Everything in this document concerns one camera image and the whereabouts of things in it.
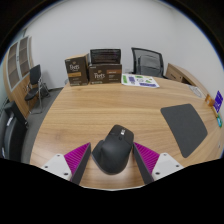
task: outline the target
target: computer mouse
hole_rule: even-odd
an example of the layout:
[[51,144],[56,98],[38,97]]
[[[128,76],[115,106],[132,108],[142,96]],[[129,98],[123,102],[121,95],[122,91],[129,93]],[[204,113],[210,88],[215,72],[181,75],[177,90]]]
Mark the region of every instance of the computer mouse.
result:
[[114,175],[124,170],[128,163],[134,134],[127,128],[114,125],[104,140],[92,151],[92,158],[106,174]]

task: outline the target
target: mouse pad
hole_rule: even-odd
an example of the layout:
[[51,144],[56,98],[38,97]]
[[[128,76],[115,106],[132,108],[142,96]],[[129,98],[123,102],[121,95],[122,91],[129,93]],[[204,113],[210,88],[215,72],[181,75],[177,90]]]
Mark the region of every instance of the mouse pad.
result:
[[184,158],[188,157],[205,139],[208,132],[191,104],[161,108]]

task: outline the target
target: desk surface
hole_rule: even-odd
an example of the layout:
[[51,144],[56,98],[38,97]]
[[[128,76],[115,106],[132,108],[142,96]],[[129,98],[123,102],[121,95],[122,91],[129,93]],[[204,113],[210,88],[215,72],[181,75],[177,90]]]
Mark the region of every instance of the desk surface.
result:
[[[115,124],[134,133],[134,141],[157,153],[169,153],[182,166],[219,159],[224,144],[214,113],[204,98],[196,96],[188,85],[154,78],[159,88],[122,84],[98,84],[64,87],[48,111],[37,134],[30,164],[41,167],[56,153],[66,154],[91,142],[91,150],[104,139]],[[207,137],[187,158],[160,109],[190,103],[208,131]],[[117,175],[103,173],[91,156],[80,186],[97,189],[124,189],[143,186],[144,182],[132,153],[127,167]]]

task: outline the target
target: document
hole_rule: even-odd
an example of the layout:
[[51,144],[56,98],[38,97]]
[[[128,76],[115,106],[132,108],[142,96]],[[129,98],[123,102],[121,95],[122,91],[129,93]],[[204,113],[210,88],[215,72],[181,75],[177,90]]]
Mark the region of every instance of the document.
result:
[[158,83],[151,76],[122,74],[121,83],[127,86],[158,88]]

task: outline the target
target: floor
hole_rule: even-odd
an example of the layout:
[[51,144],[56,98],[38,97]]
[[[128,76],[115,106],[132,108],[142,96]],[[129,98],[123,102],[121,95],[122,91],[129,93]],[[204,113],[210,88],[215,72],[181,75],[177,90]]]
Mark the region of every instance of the floor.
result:
[[[33,149],[33,144],[36,139],[37,133],[39,131],[39,128],[50,109],[51,105],[53,104],[54,100],[57,98],[58,94],[61,92],[62,89],[54,89],[49,90],[50,97],[44,97],[42,99],[42,107],[43,112],[40,114],[30,114],[27,118],[27,121],[29,123],[29,128],[27,130],[24,143],[23,143],[23,149],[22,149],[22,162],[26,164],[30,164],[30,156]],[[40,111],[40,104],[39,100],[35,104],[34,108],[32,109],[32,113],[36,113]]]

